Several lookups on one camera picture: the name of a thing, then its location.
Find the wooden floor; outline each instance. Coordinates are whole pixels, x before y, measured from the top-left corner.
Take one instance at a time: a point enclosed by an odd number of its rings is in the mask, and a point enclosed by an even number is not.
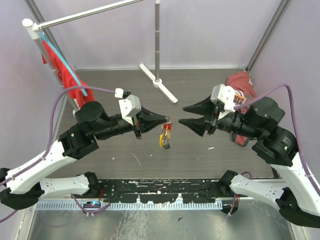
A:
[[[220,178],[226,170],[252,172],[253,176],[272,177],[271,168],[251,147],[231,142],[230,135],[217,130],[214,135],[200,137],[178,123],[181,118],[200,116],[183,112],[184,106],[204,100],[215,85],[225,83],[228,75],[238,69],[161,70],[164,85],[178,98],[172,104],[140,70],[80,71],[88,85],[130,90],[140,98],[141,105],[173,121],[171,149],[159,147],[161,127],[137,140],[133,132],[99,141],[99,149],[81,160],[60,168],[51,177],[72,177],[95,172],[99,178]],[[108,115],[120,113],[113,94],[95,92]],[[59,132],[75,124],[67,103]]]

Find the white cable tray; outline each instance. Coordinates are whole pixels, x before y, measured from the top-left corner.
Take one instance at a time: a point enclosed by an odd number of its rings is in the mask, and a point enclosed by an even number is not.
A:
[[[132,210],[222,210],[223,205],[221,200],[216,200],[214,203],[111,203],[111,206],[106,211],[132,211]],[[87,208],[88,210],[97,210],[97,208]],[[36,210],[41,211],[74,211],[80,210],[77,204],[72,200],[61,201],[39,201],[36,205]]]

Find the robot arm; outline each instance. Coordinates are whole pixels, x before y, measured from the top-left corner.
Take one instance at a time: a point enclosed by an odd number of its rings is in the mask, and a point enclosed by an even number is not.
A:
[[[15,210],[28,208],[39,199],[64,197],[70,194],[92,197],[100,189],[96,175],[92,172],[69,178],[45,178],[57,169],[73,163],[99,148],[97,140],[134,132],[142,138],[156,126],[167,122],[164,115],[148,111],[140,104],[137,96],[117,88],[120,113],[108,116],[97,101],[87,102],[75,113],[77,124],[62,133],[50,148],[48,155],[33,168],[5,184],[0,192],[1,203]],[[15,169],[0,169],[0,182],[12,178],[42,158],[44,152]]]
[[[320,197],[302,166],[295,136],[278,126],[285,112],[269,97],[250,105],[245,114],[234,110],[242,100],[235,90],[223,84],[213,88],[211,96],[191,106],[186,112],[199,114],[198,119],[179,122],[199,136],[211,135],[216,129],[256,139],[252,147],[286,182],[286,187],[273,187],[227,171],[219,181],[220,190],[253,197],[271,205],[288,221],[306,227],[320,228]]]

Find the white paint stain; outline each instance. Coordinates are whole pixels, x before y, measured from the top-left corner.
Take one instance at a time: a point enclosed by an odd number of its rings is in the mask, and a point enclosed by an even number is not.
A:
[[[139,161],[139,159],[132,153],[132,155],[134,156],[134,158],[138,161],[138,163],[140,164],[140,167],[141,167],[141,163]]]

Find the metal table surface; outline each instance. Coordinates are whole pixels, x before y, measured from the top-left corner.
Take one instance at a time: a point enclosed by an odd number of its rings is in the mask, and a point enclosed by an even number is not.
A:
[[[226,83],[229,75],[240,69],[167,69],[160,75],[164,85],[178,98],[172,104],[141,70],[79,71],[83,81],[100,88],[131,90],[148,110],[171,117],[171,149],[159,147],[161,127],[158,126],[137,140],[133,132],[99,141],[99,149],[83,159],[66,165],[50,177],[64,178],[94,172],[98,178],[221,178],[226,170],[249,171],[255,178],[272,178],[266,164],[250,146],[241,147],[230,140],[230,134],[215,131],[200,137],[178,123],[182,118],[200,118],[184,112],[183,107],[207,98],[215,85]],[[113,94],[94,92],[95,99],[108,115],[120,112]],[[67,104],[59,132],[68,130],[76,120]]]
[[[278,211],[241,199],[231,217],[220,210],[106,211],[86,217],[77,210],[37,210],[28,240],[293,240]]]

